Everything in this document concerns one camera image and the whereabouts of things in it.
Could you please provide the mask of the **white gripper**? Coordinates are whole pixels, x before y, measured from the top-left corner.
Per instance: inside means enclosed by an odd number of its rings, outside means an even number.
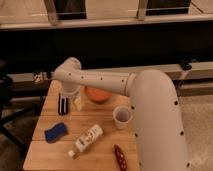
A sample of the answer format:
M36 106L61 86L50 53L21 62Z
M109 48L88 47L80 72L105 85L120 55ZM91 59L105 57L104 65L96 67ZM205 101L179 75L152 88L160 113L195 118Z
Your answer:
M74 99L73 105L77 111L81 111L83 108L82 96L80 93L80 86L77 84L63 83L61 88L61 96L63 98Z

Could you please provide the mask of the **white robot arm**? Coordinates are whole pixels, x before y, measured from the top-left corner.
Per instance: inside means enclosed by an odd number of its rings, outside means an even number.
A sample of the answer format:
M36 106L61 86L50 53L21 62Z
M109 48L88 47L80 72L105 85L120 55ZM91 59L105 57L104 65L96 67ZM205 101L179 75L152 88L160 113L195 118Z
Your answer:
M89 71L70 57L55 69L54 78L61 82L66 98L81 86L130 98L140 171L191 171L176 88L166 73Z

